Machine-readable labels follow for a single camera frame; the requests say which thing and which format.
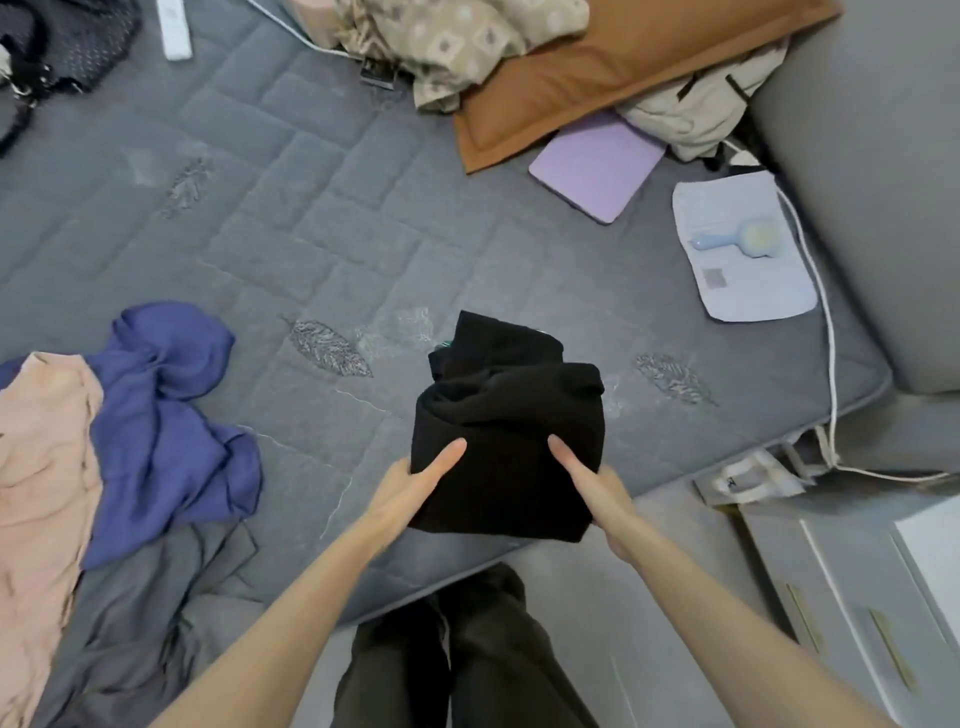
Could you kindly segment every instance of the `white paper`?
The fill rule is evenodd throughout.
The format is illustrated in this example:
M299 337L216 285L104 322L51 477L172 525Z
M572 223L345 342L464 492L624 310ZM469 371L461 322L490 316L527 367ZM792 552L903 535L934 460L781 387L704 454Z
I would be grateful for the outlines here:
M714 319L786 319L817 305L816 288L783 216L769 172L712 182L680 182L673 190L673 214L700 298ZM698 251L691 244L697 235L730 234L756 218L768 218L779 231L777 257L748 257L735 245Z

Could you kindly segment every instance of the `floor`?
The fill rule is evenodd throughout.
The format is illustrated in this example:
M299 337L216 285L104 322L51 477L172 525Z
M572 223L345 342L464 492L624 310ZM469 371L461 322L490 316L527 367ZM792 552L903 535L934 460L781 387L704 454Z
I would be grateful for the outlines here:
M754 567L727 517L692 484L641 496L637 509L760 614L771 618ZM510 559L529 609L550 634L561 665L604 728L728 728L719 700L636 573L591 528L578 545L543 542ZM353 630L333 635L294 719L326 728L349 662Z

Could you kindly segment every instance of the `power cord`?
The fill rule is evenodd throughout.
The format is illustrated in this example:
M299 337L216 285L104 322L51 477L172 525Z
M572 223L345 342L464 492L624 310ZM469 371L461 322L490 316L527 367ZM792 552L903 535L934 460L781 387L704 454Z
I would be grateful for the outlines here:
M729 139L724 139L723 144L733 150L731 164L763 168L763 165L760 163L759 159L757 159L751 152L737 144L734 144ZM935 473L933 475L920 475L918 477L888 475L885 473L874 473L872 471L861 470L860 468L851 468L849 466L840 464L840 453L837 452L836 447L838 416L836 377L837 345L836 333L833 329L833 317L830 315L830 303L827 298L827 287L824 286L824 280L820 276L820 270L817 268L817 264L813 261L813 255L810 254L810 249L806 245L804 226L801 224L800 215L797 213L797 209L794 207L790 198L787 197L786 193L780 188L779 184L777 184L777 194L780 196L780 199L783 200L783 203L790 212L790 216L793 218L794 227L797 229L797 238L800 241L800 249L804 254L804 259L806 260L807 266L809 266L810 272L813 274L813 280L816 283L817 292L820 294L820 302L824 307L824 318L827 321L827 379L830 390L830 417L826 432L824 432L822 425L817 425L814 427L814 431L817 435L817 444L820 446L820 454L824 458L824 463L826 463L827 467L832 470L842 471L844 473L859 473L861 475L868 475L869 477L878 477L883 480L894 480L898 483L928 483L933 480L940 480L941 478L949 477L950 473Z
M252 6L254 6L257 10L262 12L264 15L269 17L271 20L273 20L278 26L283 28L283 30L285 30L291 36L293 36L294 38L299 40L301 43L303 43L303 45L305 45L307 48L317 51L317 53L326 53L328 56L339 56L340 58L351 59L352 61L363 60L360 56L354 56L352 53L348 53L347 51L337 51L330 48L323 48L322 46L319 46L316 43L312 42L308 37L302 35L300 31L298 31L296 28L290 25L290 23L286 22L283 18L276 15L276 13L271 12L266 8L264 8L262 5L256 2L256 0L247 0L247 2L250 3Z

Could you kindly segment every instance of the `patterned blanket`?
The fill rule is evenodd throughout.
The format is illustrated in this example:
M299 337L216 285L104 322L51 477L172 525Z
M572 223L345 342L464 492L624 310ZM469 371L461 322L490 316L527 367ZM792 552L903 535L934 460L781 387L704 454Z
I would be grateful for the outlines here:
M418 109L454 111L501 59L582 33L586 0L337 0L348 51L393 61L415 77Z

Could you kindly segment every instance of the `black clothing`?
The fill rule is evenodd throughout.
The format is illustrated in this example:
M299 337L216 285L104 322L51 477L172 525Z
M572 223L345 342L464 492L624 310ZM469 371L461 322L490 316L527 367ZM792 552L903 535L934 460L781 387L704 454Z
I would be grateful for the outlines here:
M597 728L527 614L523 582L500 564L428 600L361 624L330 728Z
M564 345L531 328L463 311L435 379L417 399L411 471L458 437L463 459L410 525L424 531L580 541L590 512L546 444L562 438L591 470L603 454L603 382L564 364Z

